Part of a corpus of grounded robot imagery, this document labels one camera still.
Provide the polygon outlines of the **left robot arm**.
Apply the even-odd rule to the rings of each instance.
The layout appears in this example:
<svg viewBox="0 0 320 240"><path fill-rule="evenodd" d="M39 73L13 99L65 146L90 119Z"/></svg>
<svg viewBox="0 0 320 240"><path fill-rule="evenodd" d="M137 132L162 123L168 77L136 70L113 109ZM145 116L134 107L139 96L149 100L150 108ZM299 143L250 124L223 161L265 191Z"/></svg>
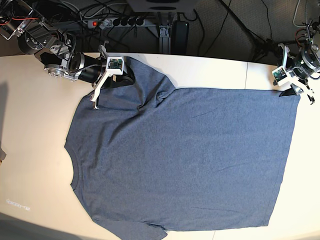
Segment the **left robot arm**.
<svg viewBox="0 0 320 240"><path fill-rule="evenodd" d="M308 1L304 5L304 25L298 27L298 32L304 31L305 42L299 42L299 36L295 36L298 44L298 54L293 56L290 49L283 43L278 44L282 49L282 59L276 69L272 71L275 86L289 84L290 88L283 91L280 96L298 96L305 94L313 104L314 91L309 86L309 80L318 81L320 73L320 21L314 21L308 17Z"/></svg>

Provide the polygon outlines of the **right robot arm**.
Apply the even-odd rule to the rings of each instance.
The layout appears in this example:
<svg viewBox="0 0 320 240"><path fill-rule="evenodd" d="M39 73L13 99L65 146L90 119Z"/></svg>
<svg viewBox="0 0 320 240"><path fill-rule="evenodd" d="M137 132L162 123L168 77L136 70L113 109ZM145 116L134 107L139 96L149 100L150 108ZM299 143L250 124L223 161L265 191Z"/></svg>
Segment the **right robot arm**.
<svg viewBox="0 0 320 240"><path fill-rule="evenodd" d="M99 57L77 52L76 36L53 26L24 0L0 2L0 34L6 40L15 37L19 49L34 55L50 76L83 81L106 89L133 85L133 71L122 57L110 56L99 45Z"/></svg>

